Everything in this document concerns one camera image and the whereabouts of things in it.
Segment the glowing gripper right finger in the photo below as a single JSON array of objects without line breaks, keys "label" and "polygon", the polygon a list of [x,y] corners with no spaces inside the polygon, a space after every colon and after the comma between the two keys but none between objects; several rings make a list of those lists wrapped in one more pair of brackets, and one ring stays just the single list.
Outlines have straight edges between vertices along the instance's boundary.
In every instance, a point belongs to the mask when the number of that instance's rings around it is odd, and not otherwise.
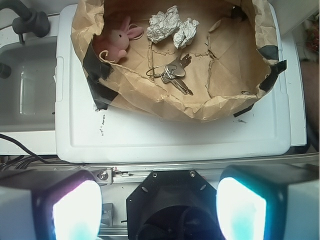
[{"label": "glowing gripper right finger", "polygon": [[318,240],[320,168],[229,165],[217,186],[216,212],[227,240]]}]

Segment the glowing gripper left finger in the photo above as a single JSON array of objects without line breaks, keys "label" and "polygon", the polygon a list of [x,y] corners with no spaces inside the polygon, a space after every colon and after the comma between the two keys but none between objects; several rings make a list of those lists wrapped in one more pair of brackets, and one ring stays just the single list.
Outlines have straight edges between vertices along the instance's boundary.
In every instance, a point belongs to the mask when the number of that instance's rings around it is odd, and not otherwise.
[{"label": "glowing gripper left finger", "polygon": [[102,191],[88,170],[0,173],[2,240],[95,240]]}]

